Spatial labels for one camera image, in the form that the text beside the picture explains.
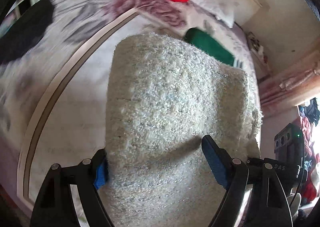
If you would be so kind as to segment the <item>white quilted mat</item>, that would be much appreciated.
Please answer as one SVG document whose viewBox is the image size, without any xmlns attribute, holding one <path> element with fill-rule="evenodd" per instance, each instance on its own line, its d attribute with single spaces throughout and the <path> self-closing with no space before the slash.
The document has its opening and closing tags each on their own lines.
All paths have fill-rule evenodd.
<svg viewBox="0 0 320 227">
<path fill-rule="evenodd" d="M 242 33 L 195 6 L 131 7 L 50 61 L 30 118 L 17 193 L 33 209 L 52 164 L 105 150 L 98 191 L 115 226 L 207 226 L 224 190 L 200 148 L 209 134 L 234 157 L 260 154 L 260 104 Z"/>
</svg>

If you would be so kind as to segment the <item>folded green striped garment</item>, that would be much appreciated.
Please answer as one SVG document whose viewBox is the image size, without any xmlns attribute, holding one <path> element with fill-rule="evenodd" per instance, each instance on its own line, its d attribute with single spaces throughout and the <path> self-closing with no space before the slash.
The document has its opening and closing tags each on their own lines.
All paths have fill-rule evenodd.
<svg viewBox="0 0 320 227">
<path fill-rule="evenodd" d="M 243 62 L 236 59 L 227 49 L 225 49 L 217 40 L 198 28 L 190 28 L 184 35 L 184 40 L 214 57 L 219 62 L 242 69 Z"/>
</svg>

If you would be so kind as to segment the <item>white pillow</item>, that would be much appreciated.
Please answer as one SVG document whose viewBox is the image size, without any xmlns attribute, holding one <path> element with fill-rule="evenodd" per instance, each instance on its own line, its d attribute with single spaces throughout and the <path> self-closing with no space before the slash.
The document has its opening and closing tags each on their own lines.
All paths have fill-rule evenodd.
<svg viewBox="0 0 320 227">
<path fill-rule="evenodd" d="M 202 9 L 215 16 L 218 21 L 222 21 L 230 29 L 234 25 L 234 3 L 232 0 L 190 0 Z"/>
</svg>

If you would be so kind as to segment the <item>cream tweed jacket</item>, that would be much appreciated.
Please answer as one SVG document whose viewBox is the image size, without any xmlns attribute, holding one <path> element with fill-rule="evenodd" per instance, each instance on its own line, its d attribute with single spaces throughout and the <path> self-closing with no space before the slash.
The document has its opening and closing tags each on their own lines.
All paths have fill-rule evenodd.
<svg viewBox="0 0 320 227">
<path fill-rule="evenodd" d="M 115 48 L 108 80 L 109 180 L 115 226 L 207 226 L 225 193 L 203 155 L 210 135 L 232 157 L 258 156 L 255 79 L 182 40 L 144 33 Z"/>
</svg>

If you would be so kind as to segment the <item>white bedside table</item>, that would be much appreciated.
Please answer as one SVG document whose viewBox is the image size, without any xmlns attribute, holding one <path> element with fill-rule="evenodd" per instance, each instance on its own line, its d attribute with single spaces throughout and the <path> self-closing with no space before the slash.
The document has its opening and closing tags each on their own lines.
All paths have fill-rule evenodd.
<svg viewBox="0 0 320 227">
<path fill-rule="evenodd" d="M 264 81 L 271 75 L 271 70 L 268 65 L 268 57 L 264 53 L 264 47 L 252 32 L 246 33 L 246 39 L 253 59 L 257 80 Z"/>
</svg>

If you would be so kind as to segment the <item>pink curtain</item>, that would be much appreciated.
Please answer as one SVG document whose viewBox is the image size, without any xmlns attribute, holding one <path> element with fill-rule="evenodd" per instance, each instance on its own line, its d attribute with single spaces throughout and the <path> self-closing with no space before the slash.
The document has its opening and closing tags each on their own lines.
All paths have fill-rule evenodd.
<svg viewBox="0 0 320 227">
<path fill-rule="evenodd" d="M 319 94 L 319 50 L 259 83 L 260 106 L 268 118 Z"/>
</svg>

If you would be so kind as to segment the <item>black garment on bed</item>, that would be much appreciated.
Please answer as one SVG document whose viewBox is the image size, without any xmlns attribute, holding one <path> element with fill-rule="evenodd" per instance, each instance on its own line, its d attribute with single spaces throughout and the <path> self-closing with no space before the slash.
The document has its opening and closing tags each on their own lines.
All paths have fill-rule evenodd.
<svg viewBox="0 0 320 227">
<path fill-rule="evenodd" d="M 53 22 L 55 6 L 50 0 L 40 0 L 1 37 L 1 64 L 21 58 L 43 37 Z"/>
</svg>

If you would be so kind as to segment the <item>pile of clothes by window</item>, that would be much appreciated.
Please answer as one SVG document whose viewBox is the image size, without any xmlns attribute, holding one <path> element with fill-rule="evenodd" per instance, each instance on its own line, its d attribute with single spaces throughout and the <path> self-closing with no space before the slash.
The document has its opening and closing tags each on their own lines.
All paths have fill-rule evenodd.
<svg viewBox="0 0 320 227">
<path fill-rule="evenodd" d="M 319 153 L 315 153 L 313 146 L 316 139 L 312 137 L 313 129 L 319 124 L 319 107 L 317 98 L 310 100 L 309 105 L 299 105 L 299 116 L 293 121 L 298 126 L 304 139 L 305 161 L 304 168 L 307 170 L 308 176 L 305 183 L 299 189 L 302 197 L 302 205 L 310 204 L 317 196 L 319 184 L 316 180 L 311 180 L 311 174 L 315 171 L 316 165 L 319 163 Z"/>
</svg>

